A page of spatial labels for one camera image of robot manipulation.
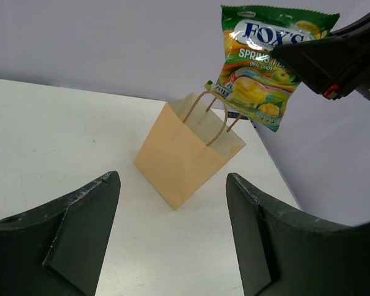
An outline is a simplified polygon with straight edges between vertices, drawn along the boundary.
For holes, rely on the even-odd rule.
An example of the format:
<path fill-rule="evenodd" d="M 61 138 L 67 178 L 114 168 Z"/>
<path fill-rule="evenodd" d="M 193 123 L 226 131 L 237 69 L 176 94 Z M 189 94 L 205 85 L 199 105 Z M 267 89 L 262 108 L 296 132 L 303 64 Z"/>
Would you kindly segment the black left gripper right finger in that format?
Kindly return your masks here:
<path fill-rule="evenodd" d="M 370 295 L 370 222 L 315 217 L 237 173 L 226 198 L 244 294 Z"/>

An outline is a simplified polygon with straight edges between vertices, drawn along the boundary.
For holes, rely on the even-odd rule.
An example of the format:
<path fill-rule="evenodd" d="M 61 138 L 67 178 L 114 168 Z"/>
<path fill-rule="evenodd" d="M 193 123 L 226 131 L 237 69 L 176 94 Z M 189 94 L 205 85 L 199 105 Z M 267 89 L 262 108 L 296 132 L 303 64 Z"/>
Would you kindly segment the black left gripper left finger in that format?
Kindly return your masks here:
<path fill-rule="evenodd" d="M 109 171 L 0 220 L 0 295 L 95 295 L 120 188 Z"/>

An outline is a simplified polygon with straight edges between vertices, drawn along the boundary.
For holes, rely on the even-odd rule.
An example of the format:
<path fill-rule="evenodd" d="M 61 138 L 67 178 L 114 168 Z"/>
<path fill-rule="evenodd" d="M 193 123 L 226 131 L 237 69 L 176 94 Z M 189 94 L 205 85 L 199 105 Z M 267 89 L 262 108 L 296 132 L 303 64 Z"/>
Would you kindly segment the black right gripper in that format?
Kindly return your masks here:
<path fill-rule="evenodd" d="M 370 12 L 327 38 L 280 45 L 271 53 L 326 99 L 356 91 L 370 101 Z"/>

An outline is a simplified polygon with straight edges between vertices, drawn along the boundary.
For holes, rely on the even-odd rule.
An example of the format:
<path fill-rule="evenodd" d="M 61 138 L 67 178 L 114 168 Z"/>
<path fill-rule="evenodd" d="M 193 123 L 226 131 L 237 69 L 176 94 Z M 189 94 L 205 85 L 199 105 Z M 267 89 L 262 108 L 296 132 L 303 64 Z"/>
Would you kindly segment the green Fox's candy bag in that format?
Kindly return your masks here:
<path fill-rule="evenodd" d="M 324 38 L 339 17 L 306 9 L 222 6 L 225 62 L 216 83 L 208 82 L 206 88 L 276 132 L 300 80 L 272 57 L 272 50 Z"/>

